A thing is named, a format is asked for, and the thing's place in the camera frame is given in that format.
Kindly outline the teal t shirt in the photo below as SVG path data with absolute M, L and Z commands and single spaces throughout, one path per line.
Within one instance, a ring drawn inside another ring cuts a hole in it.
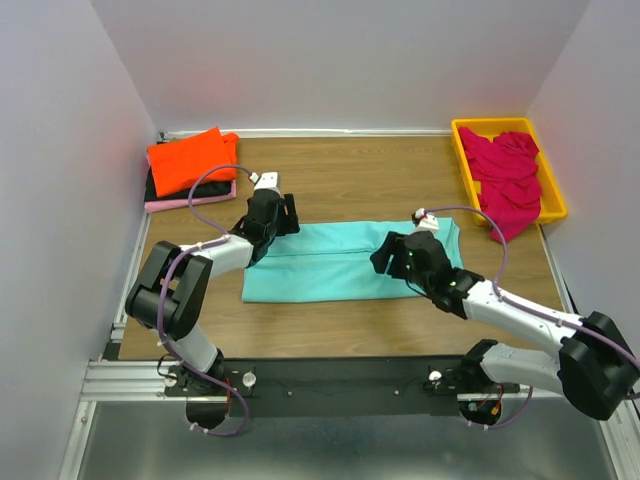
M 245 303 L 313 303 L 415 297 L 402 280 L 374 271 L 370 255 L 390 232 L 409 234 L 409 221 L 303 224 L 278 237 L 245 270 Z

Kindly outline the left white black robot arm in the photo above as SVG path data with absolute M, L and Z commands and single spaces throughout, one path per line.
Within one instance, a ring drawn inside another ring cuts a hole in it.
M 126 314 L 154 331 L 160 345 L 185 364 L 160 374 L 168 387 L 187 378 L 197 393 L 209 395 L 236 380 L 238 392 L 253 393 L 255 373 L 227 370 L 221 350 L 198 324 L 212 279 L 256 265 L 276 238 L 300 231 L 293 194 L 256 189 L 247 204 L 247 213 L 217 240 L 191 246 L 156 243 L 128 293 Z

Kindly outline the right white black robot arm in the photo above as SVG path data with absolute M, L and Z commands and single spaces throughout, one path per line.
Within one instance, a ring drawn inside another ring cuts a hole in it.
M 370 261 L 378 274 L 417 287 L 439 310 L 493 325 L 529 348 L 492 339 L 474 345 L 435 391 L 476 393 L 495 384 L 520 384 L 561 394 L 578 411 L 607 420 L 639 380 L 639 362 L 607 315 L 553 310 L 512 295 L 472 271 L 456 267 L 429 231 L 389 233 Z

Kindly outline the black folded t shirt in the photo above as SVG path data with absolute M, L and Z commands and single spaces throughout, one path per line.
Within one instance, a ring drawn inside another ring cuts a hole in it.
M 193 199 L 224 196 L 232 192 L 233 186 L 233 181 L 211 181 L 208 183 L 200 184 L 194 191 Z M 187 188 L 170 195 L 159 196 L 156 192 L 156 187 L 151 171 L 148 171 L 147 173 L 144 195 L 145 202 L 187 200 L 189 192 L 190 189 Z

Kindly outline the orange folded t shirt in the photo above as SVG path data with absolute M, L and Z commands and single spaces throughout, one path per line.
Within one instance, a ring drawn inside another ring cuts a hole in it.
M 237 163 L 239 136 L 218 127 L 179 141 L 147 148 L 156 193 L 168 196 L 192 185 L 214 167 Z

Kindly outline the magenta crumpled t shirt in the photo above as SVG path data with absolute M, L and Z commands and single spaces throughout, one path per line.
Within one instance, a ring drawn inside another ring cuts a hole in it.
M 481 210 L 498 226 L 498 241 L 526 230 L 541 212 L 542 187 L 537 179 L 539 148 L 524 132 L 503 132 L 489 140 L 467 127 L 458 129 L 472 179 L 480 183 Z

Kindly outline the pink folded t shirt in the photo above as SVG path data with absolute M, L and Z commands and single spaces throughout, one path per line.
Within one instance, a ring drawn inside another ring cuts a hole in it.
M 212 203 L 220 203 L 224 201 L 233 200 L 236 198 L 237 188 L 236 181 L 232 181 L 230 183 L 231 190 L 226 195 L 213 196 L 213 197 L 202 197 L 202 198 L 193 198 L 192 205 L 205 205 Z M 178 208 L 186 208 L 189 206 L 187 199 L 175 199 L 175 200 L 157 200 L 151 202 L 144 203 L 144 210 L 146 213 L 155 213 L 167 210 L 173 210 Z

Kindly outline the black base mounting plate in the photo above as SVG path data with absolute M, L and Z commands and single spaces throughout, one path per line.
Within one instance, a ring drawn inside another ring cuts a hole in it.
M 168 397 L 186 401 L 189 422 L 214 429 L 230 418 L 464 416 L 495 425 L 502 385 L 466 380 L 461 356 L 228 359 L 218 384 L 180 365 L 161 376 Z

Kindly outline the yellow plastic bin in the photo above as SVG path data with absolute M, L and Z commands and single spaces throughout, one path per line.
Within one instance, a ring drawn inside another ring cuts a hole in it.
M 545 225 L 562 220 L 567 215 L 567 207 L 561 190 L 557 184 L 552 168 L 542 151 L 542 143 L 538 139 L 535 128 L 526 117 L 486 117 L 486 118 L 457 118 L 451 121 L 451 138 L 456 154 L 460 174 L 469 204 L 480 208 L 478 195 L 481 193 L 481 184 L 472 178 L 466 153 L 459 135 L 459 129 L 466 127 L 476 135 L 493 140 L 503 132 L 521 132 L 529 134 L 539 148 L 535 157 L 538 171 L 536 178 L 542 188 L 540 198 L 540 214 L 535 221 L 538 225 Z

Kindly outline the aluminium frame rail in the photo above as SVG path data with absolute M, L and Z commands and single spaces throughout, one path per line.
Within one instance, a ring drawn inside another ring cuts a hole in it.
M 94 362 L 81 390 L 78 479 L 635 479 L 631 404 L 592 422 L 559 396 L 510 394 L 510 426 L 453 418 L 260 419 L 244 435 L 192 432 L 149 362 Z

